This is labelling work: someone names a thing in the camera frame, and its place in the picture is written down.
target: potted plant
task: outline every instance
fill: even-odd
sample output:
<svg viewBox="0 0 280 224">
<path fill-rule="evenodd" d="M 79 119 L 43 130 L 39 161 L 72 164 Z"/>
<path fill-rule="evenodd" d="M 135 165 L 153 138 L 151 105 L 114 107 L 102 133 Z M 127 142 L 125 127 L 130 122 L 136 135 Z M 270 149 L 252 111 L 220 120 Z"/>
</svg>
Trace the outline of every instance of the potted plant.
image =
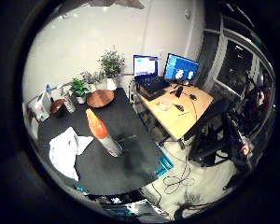
<svg viewBox="0 0 280 224">
<path fill-rule="evenodd" d="M 76 96 L 77 102 L 84 104 L 86 101 L 86 91 L 88 90 L 86 82 L 84 80 L 74 78 L 70 85 L 71 88 L 69 90 Z"/>
<path fill-rule="evenodd" d="M 89 84 L 91 92 L 97 90 L 97 85 L 101 84 L 104 78 L 104 74 L 102 72 L 94 72 L 91 74 L 90 72 L 85 71 L 82 72 L 81 75 L 83 76 L 85 82 Z"/>
<path fill-rule="evenodd" d="M 101 64 L 101 71 L 104 77 L 107 78 L 107 88 L 111 91 L 115 90 L 117 85 L 113 78 L 123 70 L 125 58 L 113 49 L 107 50 L 98 62 Z"/>
</svg>

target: white wall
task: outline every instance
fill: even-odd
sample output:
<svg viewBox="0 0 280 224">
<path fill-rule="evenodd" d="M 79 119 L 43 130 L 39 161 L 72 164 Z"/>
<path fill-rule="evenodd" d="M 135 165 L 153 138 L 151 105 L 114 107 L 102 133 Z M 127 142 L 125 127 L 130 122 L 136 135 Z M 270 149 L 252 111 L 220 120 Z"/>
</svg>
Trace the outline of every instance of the white wall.
<svg viewBox="0 0 280 224">
<path fill-rule="evenodd" d="M 133 55 L 160 57 L 160 74 L 167 53 L 195 60 L 202 35 L 202 0 L 142 0 L 132 7 L 80 7 L 56 18 L 37 35 L 23 77 L 24 102 L 44 90 L 66 83 L 85 70 L 99 69 L 105 49 L 126 58 L 125 74 L 133 72 Z M 185 10 L 190 18 L 185 17 Z"/>
</svg>

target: laptop screen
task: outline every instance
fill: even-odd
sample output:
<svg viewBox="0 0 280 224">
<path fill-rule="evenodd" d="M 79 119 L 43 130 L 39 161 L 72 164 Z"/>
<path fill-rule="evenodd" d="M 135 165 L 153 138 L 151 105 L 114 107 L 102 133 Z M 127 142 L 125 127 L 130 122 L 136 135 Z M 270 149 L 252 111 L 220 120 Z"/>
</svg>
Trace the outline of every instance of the laptop screen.
<svg viewBox="0 0 280 224">
<path fill-rule="evenodd" d="M 158 57 L 134 55 L 134 77 L 155 77 L 158 75 Z"/>
</svg>

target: blue object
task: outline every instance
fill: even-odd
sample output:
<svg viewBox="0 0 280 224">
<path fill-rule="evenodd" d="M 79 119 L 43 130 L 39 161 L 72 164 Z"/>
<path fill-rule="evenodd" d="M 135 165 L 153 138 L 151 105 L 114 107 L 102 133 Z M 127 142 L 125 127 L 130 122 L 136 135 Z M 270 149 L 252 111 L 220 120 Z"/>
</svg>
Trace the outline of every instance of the blue object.
<svg viewBox="0 0 280 224">
<path fill-rule="evenodd" d="M 158 57 L 134 55 L 133 75 L 138 77 L 156 77 L 158 75 Z"/>
<path fill-rule="evenodd" d="M 110 208 L 107 208 L 106 209 L 107 212 L 109 212 L 109 214 L 111 216 L 118 216 L 118 217 L 130 217 L 132 215 L 134 215 L 134 213 L 128 209 L 128 208 L 113 208 L 113 209 L 110 209 Z"/>
<path fill-rule="evenodd" d="M 88 192 L 82 185 L 79 185 L 79 184 L 74 184 L 74 188 L 82 193 Z"/>
<path fill-rule="evenodd" d="M 46 86 L 46 92 L 47 92 L 48 94 L 50 94 L 50 86 L 49 86 L 49 84 L 47 84 L 47 86 Z"/>
<path fill-rule="evenodd" d="M 164 175 L 174 167 L 174 164 L 170 161 L 170 159 L 165 155 L 165 153 L 161 149 L 160 152 L 161 152 L 161 157 L 159 158 L 160 168 L 158 168 L 155 171 L 155 174 L 158 177 Z"/>
<path fill-rule="evenodd" d="M 196 77 L 199 63 L 172 53 L 168 54 L 164 71 L 165 79 L 193 80 Z"/>
</svg>

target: black table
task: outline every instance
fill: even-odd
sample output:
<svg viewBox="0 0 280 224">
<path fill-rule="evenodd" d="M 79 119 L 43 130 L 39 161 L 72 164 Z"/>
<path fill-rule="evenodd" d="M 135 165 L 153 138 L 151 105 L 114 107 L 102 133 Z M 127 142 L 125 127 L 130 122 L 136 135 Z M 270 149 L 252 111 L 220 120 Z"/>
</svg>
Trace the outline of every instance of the black table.
<svg viewBox="0 0 280 224">
<path fill-rule="evenodd" d="M 127 151 L 118 158 L 112 157 L 94 138 L 82 155 L 76 156 L 78 182 L 53 167 L 49 159 L 49 141 L 52 138 L 69 127 L 73 127 L 78 136 L 92 136 L 85 113 L 87 108 L 86 104 L 76 105 L 73 114 L 66 111 L 59 119 L 51 116 L 39 124 L 38 152 L 64 183 L 71 187 L 79 184 L 93 195 L 114 195 L 139 189 L 157 179 L 154 171 L 159 167 L 161 154 L 123 89 L 115 91 L 112 103 L 92 110 L 105 123 L 111 136 L 125 139 L 119 143 Z"/>
</svg>

